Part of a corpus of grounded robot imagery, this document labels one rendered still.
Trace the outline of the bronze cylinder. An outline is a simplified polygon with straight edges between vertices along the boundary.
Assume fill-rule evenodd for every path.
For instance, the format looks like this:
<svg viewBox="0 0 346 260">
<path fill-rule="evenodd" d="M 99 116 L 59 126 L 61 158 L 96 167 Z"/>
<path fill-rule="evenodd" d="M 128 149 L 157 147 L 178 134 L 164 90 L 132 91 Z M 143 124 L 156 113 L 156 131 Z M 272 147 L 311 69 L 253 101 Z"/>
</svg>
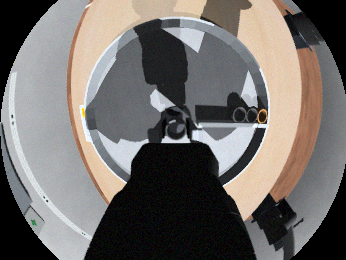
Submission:
<svg viewBox="0 0 346 260">
<path fill-rule="evenodd" d="M 265 109 L 258 109 L 258 107 L 254 107 L 254 109 L 257 109 L 257 113 L 259 117 L 257 117 L 256 122 L 263 123 L 266 121 L 267 113 Z M 263 111 L 262 111 L 263 110 Z"/>
</svg>

